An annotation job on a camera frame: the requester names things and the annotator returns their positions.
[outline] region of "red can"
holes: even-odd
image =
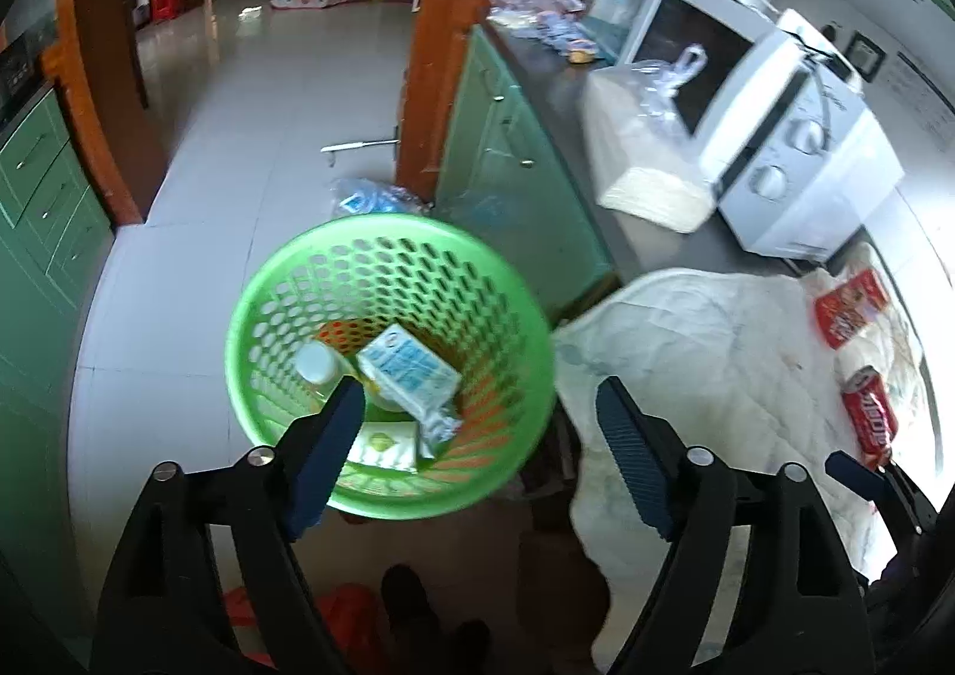
[[[867,467],[885,465],[892,455],[892,439],[899,431],[899,422],[889,406],[882,376],[872,365],[856,371],[842,386],[842,403],[856,427]]]

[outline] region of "food package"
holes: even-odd
[[[349,462],[416,473],[417,443],[417,422],[365,422],[349,451]]]
[[[417,420],[422,455],[435,456],[461,425],[452,407],[460,373],[399,324],[389,326],[356,358],[382,396]]]
[[[833,349],[853,338],[889,303],[876,272],[867,268],[815,299],[815,320]]]
[[[849,412],[867,468],[875,470],[892,456],[899,421],[889,406],[882,376],[871,365],[861,368],[842,386],[842,403]]]
[[[713,190],[672,98],[705,66],[699,45],[676,63],[642,61],[587,75],[583,122],[597,203],[678,233],[699,228]]]

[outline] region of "red stool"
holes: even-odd
[[[153,0],[153,20],[173,20],[183,12],[183,0]]]

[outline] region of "green plastic basket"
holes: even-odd
[[[517,473],[554,403],[541,308],[500,255],[457,228],[409,214],[365,214],[285,244],[232,314],[232,406],[253,444],[276,444],[292,420],[321,411],[294,370],[295,351],[321,338],[352,355],[393,322],[460,371],[455,403],[464,425],[418,473],[345,463],[328,502],[389,519],[457,511]],[[395,415],[369,405],[365,418]]]

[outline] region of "cabinet door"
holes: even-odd
[[[474,203],[449,221],[503,255],[550,319],[612,271],[562,159],[519,90],[491,118],[468,190]]]
[[[92,187],[87,187],[79,206],[60,238],[47,275],[70,303],[81,306],[89,297],[102,268],[104,248],[113,241],[110,222]]]
[[[0,360],[25,381],[23,394],[46,408],[64,408],[66,387],[73,379],[70,360],[75,344],[76,312],[56,293],[46,276],[27,257],[13,257],[18,242],[10,229],[0,230]]]
[[[40,180],[67,142],[66,127],[50,91],[0,147],[0,208],[16,225]]]
[[[13,232],[45,272],[86,187],[76,153],[67,144],[36,188]]]
[[[0,553],[54,632],[78,633],[86,611],[70,527],[66,414],[38,408],[0,362]]]
[[[475,26],[457,87],[448,138],[444,143],[436,207],[447,208],[455,204],[455,200],[468,189],[487,125],[503,103],[508,82],[495,62],[494,50],[487,44],[484,32]]]

